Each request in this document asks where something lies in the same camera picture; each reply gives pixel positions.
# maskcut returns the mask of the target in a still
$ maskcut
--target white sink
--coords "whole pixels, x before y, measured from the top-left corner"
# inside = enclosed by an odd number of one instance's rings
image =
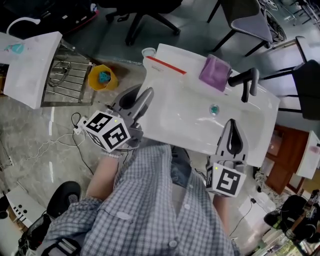
[[[229,119],[235,119],[248,141],[246,163],[260,167],[280,100],[260,85],[256,96],[249,95],[246,103],[241,101],[241,84],[227,85],[224,92],[209,86],[198,79],[206,58],[193,52],[159,44],[155,58],[160,62],[143,60],[147,75],[139,93],[149,87],[154,89],[149,109],[139,120],[144,137],[214,155],[224,126]],[[210,112],[212,105],[219,108],[215,116]]]

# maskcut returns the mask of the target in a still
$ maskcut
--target faucet spout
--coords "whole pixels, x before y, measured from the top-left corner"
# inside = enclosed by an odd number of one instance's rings
[[[249,99],[249,93],[252,96],[257,95],[257,86],[259,81],[259,70],[255,67],[247,70],[246,72],[240,73],[236,76],[230,77],[228,83],[231,87],[243,84],[243,93],[241,100],[246,103]]]

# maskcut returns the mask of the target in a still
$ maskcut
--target shirt pocket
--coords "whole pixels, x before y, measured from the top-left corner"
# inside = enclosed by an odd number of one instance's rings
[[[121,182],[100,208],[108,215],[125,222],[134,223],[147,195],[148,185],[143,180]]]

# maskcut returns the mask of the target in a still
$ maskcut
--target yellow trash can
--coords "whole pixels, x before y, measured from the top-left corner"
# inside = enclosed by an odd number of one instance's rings
[[[101,72],[109,72],[111,80],[109,82],[99,82],[99,74]],[[110,90],[113,91],[118,87],[118,79],[113,71],[105,65],[95,66],[88,76],[89,86],[95,91]]]

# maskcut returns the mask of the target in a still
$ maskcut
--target sink drain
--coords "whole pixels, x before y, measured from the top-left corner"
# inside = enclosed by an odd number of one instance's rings
[[[210,114],[216,116],[219,114],[219,106],[217,104],[212,104],[209,108]]]

